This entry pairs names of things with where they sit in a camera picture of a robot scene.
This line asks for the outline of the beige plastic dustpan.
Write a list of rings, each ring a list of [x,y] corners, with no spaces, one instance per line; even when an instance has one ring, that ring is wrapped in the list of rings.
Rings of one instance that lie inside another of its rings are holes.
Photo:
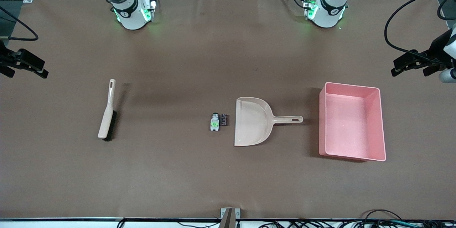
[[[301,124],[302,116],[275,116],[266,101],[241,97],[236,100],[235,147],[258,145],[269,137],[275,124]]]

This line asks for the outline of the beige hand brush black bristles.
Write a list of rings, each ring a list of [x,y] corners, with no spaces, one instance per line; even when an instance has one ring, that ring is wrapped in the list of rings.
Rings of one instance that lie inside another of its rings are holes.
[[[102,120],[98,129],[98,139],[111,141],[114,133],[117,112],[114,110],[114,93],[116,80],[110,79],[107,95],[107,104],[102,116]]]

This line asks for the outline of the pink plastic bin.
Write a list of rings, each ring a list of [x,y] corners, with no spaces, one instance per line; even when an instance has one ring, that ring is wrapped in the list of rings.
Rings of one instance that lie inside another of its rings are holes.
[[[327,82],[319,93],[319,155],[386,161],[380,90]]]

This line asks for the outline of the brown table cover mat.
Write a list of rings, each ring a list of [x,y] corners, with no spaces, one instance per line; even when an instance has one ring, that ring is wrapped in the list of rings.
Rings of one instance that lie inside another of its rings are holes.
[[[383,39],[408,0],[349,0],[337,27],[291,0],[159,0],[155,23],[124,29],[105,0],[34,0],[20,19],[39,35],[11,42],[47,79],[0,75],[0,218],[207,217],[456,219],[456,85],[411,70]],[[98,139],[110,79],[117,112]],[[318,153],[326,82],[377,87],[386,161]],[[264,142],[234,146],[236,100],[275,116]],[[213,113],[228,126],[210,131]]]

